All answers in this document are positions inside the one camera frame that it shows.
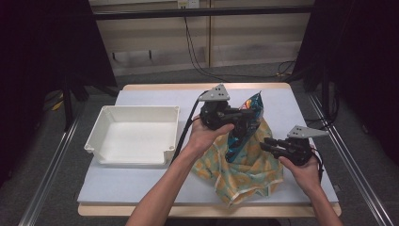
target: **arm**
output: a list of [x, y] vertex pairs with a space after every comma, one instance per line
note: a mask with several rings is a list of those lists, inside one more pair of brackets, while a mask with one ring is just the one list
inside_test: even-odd
[[312, 157], [307, 164], [301, 167], [294, 165], [285, 157], [280, 157], [279, 161], [293, 173], [296, 182], [311, 200], [311, 205], [319, 224], [322, 226], [343, 225], [320, 185], [317, 160]]
[[195, 120], [187, 145], [140, 201], [126, 225], [163, 225], [194, 163], [211, 147], [218, 136], [227, 134], [232, 128], [233, 125], [228, 124], [213, 131], [206, 128], [201, 120]]

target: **tray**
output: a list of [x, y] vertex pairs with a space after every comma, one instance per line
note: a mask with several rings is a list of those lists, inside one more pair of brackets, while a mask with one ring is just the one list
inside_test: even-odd
[[176, 147], [180, 108], [103, 106], [85, 150], [106, 165], [165, 165]]

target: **metal rail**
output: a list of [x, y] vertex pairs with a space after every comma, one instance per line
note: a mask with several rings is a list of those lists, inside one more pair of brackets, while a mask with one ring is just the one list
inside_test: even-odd
[[[325, 119], [325, 115], [323, 113], [323, 107], [318, 98], [315, 95], [310, 94], [310, 99], [311, 99], [311, 104], [313, 105], [319, 118]], [[341, 159], [346, 165], [361, 195], [363, 196], [364, 200], [366, 201], [367, 205], [369, 206], [370, 210], [375, 216], [378, 225], [381, 226], [394, 225], [385, 209], [385, 206], [383, 205], [382, 201], [377, 197], [377, 195], [371, 188], [370, 184], [367, 182], [358, 164], [356, 163], [355, 159], [352, 157], [352, 154], [349, 152], [349, 149], [346, 147], [345, 143], [343, 142], [343, 139], [341, 138], [338, 131], [335, 129], [334, 125], [331, 124], [327, 126], [327, 121], [325, 120], [322, 120], [322, 123], [328, 129], [329, 136], [332, 142], [334, 143], [335, 148], [340, 154]]]
[[71, 143], [73, 138], [73, 134], [76, 130], [77, 124], [79, 122], [80, 116], [83, 113], [83, 109], [85, 107], [85, 103], [79, 103], [78, 107], [76, 107], [76, 117], [72, 122], [71, 127], [68, 131], [64, 132], [61, 141], [58, 144], [56, 149], [55, 155], [44, 174], [43, 178], [41, 179], [40, 185], [36, 190], [35, 195], [33, 196], [32, 200], [30, 201], [28, 207], [26, 208], [23, 217], [19, 223], [20, 226], [30, 226], [35, 225], [35, 222], [39, 216], [40, 210], [44, 204], [44, 201], [47, 198], [47, 195], [50, 191], [51, 184], [53, 183], [54, 179], [56, 178], [56, 173], [59, 169], [59, 166], [62, 163], [64, 155], [68, 150], [68, 146]]

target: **black cable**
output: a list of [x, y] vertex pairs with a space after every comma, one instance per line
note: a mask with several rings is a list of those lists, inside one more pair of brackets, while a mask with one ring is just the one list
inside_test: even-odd
[[188, 129], [190, 128], [191, 124], [193, 123], [192, 118], [193, 118], [194, 112], [196, 111], [198, 104], [199, 104], [199, 98], [197, 98], [196, 102], [193, 105], [193, 108], [191, 109], [190, 115], [188, 116], [187, 122], [185, 123], [185, 127], [182, 131], [182, 135], [180, 136], [179, 143], [177, 144], [175, 153], [172, 157], [172, 160], [170, 161], [170, 165], [172, 165], [173, 161], [176, 159], [176, 157], [179, 155], [180, 151], [182, 150], [185, 136], [187, 135]]
[[[188, 54], [190, 55], [191, 64], [193, 65], [194, 69], [198, 73], [200, 73], [200, 74], [202, 74], [204, 76], [212, 77], [212, 78], [218, 79], [218, 80], [220, 80], [222, 82], [230, 83], [229, 81], [227, 81], [227, 80], [225, 80], [223, 78], [219, 78], [216, 75], [208, 73], [208, 72], [206, 72], [205, 70], [202, 69], [202, 67], [200, 66], [200, 64], [197, 61], [196, 53], [194, 51], [194, 46], [193, 46], [193, 43], [192, 43], [192, 40], [191, 40], [190, 31], [188, 30], [187, 19], [185, 17], [184, 17], [184, 22], [185, 22], [185, 38], [187, 39]], [[195, 60], [197, 62], [198, 68], [194, 64], [193, 56], [191, 55], [191, 51], [193, 51], [193, 55], [194, 55], [194, 58], [195, 58]]]
[[318, 165], [319, 165], [319, 168], [318, 168], [318, 172], [319, 172], [319, 180], [320, 180], [320, 183], [322, 182], [322, 177], [323, 177], [323, 171], [324, 171], [324, 169], [323, 169], [323, 166], [324, 166], [324, 160], [323, 160], [323, 156], [322, 156], [322, 154], [319, 152], [319, 151], [317, 151], [318, 153], [319, 153], [319, 156], [317, 156], [317, 154], [316, 153], [312, 153], [313, 154], [313, 156], [316, 158], [316, 160], [317, 160], [317, 163], [318, 163]]
[[333, 122], [335, 122], [335, 120], [338, 117], [338, 111], [340, 110], [340, 95], [337, 86], [334, 86], [334, 98], [332, 102], [332, 108], [333, 111], [330, 114], [329, 121], [327, 122], [326, 125], [320, 127], [319, 130], [329, 127]]
[[[213, 78], [216, 78], [216, 79], [219, 79], [219, 80], [224, 80], [224, 79], [219, 78], [218, 76], [255, 77], [255, 78], [272, 78], [272, 77], [278, 77], [277, 75], [259, 76], [259, 75], [250, 75], [250, 74], [225, 74], [225, 73], [215, 74], [215, 73], [210, 73], [210, 72], [205, 71], [205, 70], [200, 66], [200, 64], [199, 64], [199, 62], [198, 62], [198, 60], [197, 60], [196, 52], [195, 52], [195, 50], [194, 50], [194, 44], [193, 44], [193, 41], [192, 41], [192, 39], [191, 39], [190, 30], [188, 29], [187, 20], [186, 20], [185, 17], [184, 17], [184, 22], [185, 22], [185, 36], [186, 36], [186, 39], [187, 39], [188, 53], [190, 54], [191, 63], [192, 63], [192, 65], [193, 65], [193, 67], [196, 69], [196, 71], [199, 72], [200, 74], [205, 75], [205, 76], [210, 76], [210, 77], [213, 77]], [[196, 61], [196, 63], [197, 63], [197, 67], [196, 67], [196, 65], [194, 64], [194, 61], [193, 61], [193, 57], [192, 57], [192, 55], [191, 55], [191, 52], [193, 52], [193, 56], [194, 56], [194, 59], [195, 59], [195, 61]]]
[[[281, 71], [281, 66], [286, 63], [290, 63], [290, 64], [288, 65], [288, 67], [286, 69], [284, 69], [284, 71]], [[279, 75], [283, 75], [284, 73], [286, 73], [288, 71], [288, 69], [290, 69], [291, 66], [293, 66], [294, 63], [295, 63], [295, 60], [288, 60], [288, 61], [281, 62], [279, 64], [279, 69], [278, 69]]]

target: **black curtain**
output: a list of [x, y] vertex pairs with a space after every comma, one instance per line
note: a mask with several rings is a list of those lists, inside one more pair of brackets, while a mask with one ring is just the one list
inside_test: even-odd
[[34, 135], [49, 91], [66, 78], [72, 91], [116, 86], [91, 14], [88, 1], [1, 1], [1, 184]]
[[294, 74], [314, 90], [327, 76], [399, 164], [399, 5], [393, 0], [319, 1], [339, 10], [311, 15]]

